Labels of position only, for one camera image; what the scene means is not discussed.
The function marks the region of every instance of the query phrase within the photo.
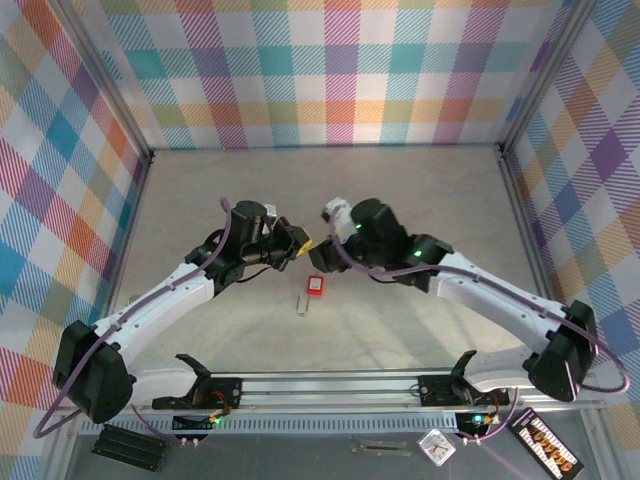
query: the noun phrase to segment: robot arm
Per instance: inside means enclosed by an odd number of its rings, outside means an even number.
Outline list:
[[[242,201],[231,210],[229,236],[219,255],[201,268],[218,246],[221,234],[222,230],[212,233],[169,277],[126,308],[99,320],[92,328],[77,321],[64,330],[53,377],[61,390],[98,339],[114,325],[119,327],[90,357],[67,395],[93,422],[113,418],[129,403],[137,381],[135,359],[160,332],[240,280],[247,266],[263,264],[283,271],[311,244],[301,227],[290,225],[284,217],[276,220],[259,203]],[[127,311],[130,316],[120,325],[118,320]],[[191,357],[178,358],[196,375],[204,373],[199,371],[204,367]],[[183,395],[188,388],[182,383],[168,382],[164,393],[178,391]]]
[[[511,350],[463,354],[452,376],[465,401],[473,401],[480,392],[509,387],[535,387],[561,401],[576,399],[597,349],[553,317],[568,319],[596,335],[589,306],[574,302],[568,308],[539,298],[480,269],[430,235],[407,234],[389,206],[376,199],[364,200],[353,208],[343,199],[334,199],[327,204],[323,218],[331,220],[338,246],[342,245],[358,264],[383,269],[379,271],[382,276],[394,278],[399,284],[462,303],[522,341],[522,347]],[[318,270],[362,268],[348,264],[335,242],[328,238],[309,252]],[[437,268],[429,270],[425,265]],[[385,274],[407,269],[413,271]]]

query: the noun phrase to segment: gray floor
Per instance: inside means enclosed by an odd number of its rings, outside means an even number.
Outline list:
[[[168,152],[151,167],[118,306],[162,281],[223,226],[221,196],[273,203],[316,242],[327,234],[319,217],[327,201],[378,197],[409,232],[439,237],[534,290],[491,148]],[[165,330],[138,364],[175,366],[176,353],[189,353],[217,371],[443,367],[472,348],[519,344],[465,307],[354,272],[327,277],[324,297],[298,317],[296,298],[312,273],[302,257],[284,273],[232,286]]]
[[[542,418],[585,465],[580,480],[598,480],[579,412],[543,414]],[[409,458],[370,458],[353,454],[345,436],[225,435],[208,438],[197,450],[173,447],[159,474],[92,455],[95,436],[76,442],[69,480],[143,479],[243,479],[243,480],[537,480],[550,478],[510,432],[481,446],[462,446],[440,468],[416,445],[420,434],[369,435],[366,440],[404,440],[413,452]]]

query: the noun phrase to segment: metal clip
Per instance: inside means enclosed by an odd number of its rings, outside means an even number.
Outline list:
[[[296,313],[298,314],[299,317],[304,317],[309,311],[309,295],[307,295],[307,303],[304,306],[304,310],[300,310],[300,297],[301,295],[298,294],[298,302],[296,303]]]

